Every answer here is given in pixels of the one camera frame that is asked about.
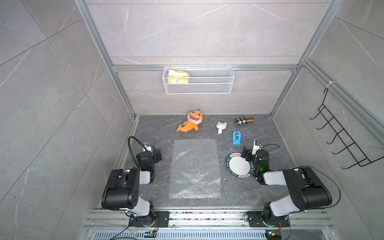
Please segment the white dinner plate dark rim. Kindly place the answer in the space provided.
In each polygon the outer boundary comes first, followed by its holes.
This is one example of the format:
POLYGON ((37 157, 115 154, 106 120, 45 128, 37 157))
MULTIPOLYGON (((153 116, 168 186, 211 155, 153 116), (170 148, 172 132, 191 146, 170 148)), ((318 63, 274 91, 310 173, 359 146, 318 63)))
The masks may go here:
POLYGON ((231 153, 225 160, 225 167, 230 175, 237 179, 246 179, 253 175, 253 165, 246 161, 240 152, 231 153))

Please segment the clear bubble wrap sheet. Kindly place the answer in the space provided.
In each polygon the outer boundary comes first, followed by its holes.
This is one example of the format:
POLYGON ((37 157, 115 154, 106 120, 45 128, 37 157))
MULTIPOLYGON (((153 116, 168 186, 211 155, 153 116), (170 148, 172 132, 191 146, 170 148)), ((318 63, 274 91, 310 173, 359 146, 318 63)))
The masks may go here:
POLYGON ((171 199, 220 198, 220 176, 215 140, 175 140, 169 186, 171 199))

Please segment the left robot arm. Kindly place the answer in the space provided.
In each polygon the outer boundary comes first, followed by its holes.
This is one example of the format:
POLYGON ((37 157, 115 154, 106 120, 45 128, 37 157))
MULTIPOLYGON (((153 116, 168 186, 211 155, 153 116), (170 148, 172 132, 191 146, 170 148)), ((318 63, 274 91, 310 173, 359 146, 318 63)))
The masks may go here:
POLYGON ((130 214, 130 222, 137 222, 144 227, 159 225, 154 205, 140 197, 141 185, 151 184, 155 179, 155 164, 162 160, 161 151, 149 142, 141 142, 134 136, 128 137, 128 148, 132 150, 131 140, 142 147, 136 156, 131 154, 135 167, 113 169, 109 175, 101 200, 102 209, 125 211, 130 214))

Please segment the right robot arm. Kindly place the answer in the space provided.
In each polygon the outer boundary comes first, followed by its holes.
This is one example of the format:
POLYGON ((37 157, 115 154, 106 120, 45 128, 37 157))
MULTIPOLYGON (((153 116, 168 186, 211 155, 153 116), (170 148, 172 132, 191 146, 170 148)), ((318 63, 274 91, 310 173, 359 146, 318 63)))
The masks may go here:
POLYGON ((248 211, 243 219, 250 227, 289 227, 289 215, 306 210, 327 209, 336 206, 333 197, 311 166, 271 170, 269 152, 243 148, 241 157, 251 163, 253 177, 264 186, 286 186, 289 194, 279 200, 266 203, 262 211, 248 211))

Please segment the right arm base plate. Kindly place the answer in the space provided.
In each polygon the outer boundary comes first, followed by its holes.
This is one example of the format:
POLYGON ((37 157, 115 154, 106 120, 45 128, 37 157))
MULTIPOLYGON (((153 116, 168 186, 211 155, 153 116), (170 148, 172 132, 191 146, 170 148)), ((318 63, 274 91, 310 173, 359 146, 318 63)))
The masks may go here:
POLYGON ((250 227, 289 227, 288 216, 276 217, 262 211, 248 211, 243 217, 250 227))

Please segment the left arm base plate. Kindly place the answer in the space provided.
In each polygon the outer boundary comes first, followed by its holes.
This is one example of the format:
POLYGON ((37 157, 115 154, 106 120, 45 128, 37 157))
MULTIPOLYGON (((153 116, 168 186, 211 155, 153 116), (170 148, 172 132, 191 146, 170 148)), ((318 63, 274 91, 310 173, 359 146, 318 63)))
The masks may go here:
POLYGON ((144 228, 166 228, 169 225, 170 212, 169 211, 155 211, 145 217, 132 217, 129 221, 131 227, 144 227, 144 228))

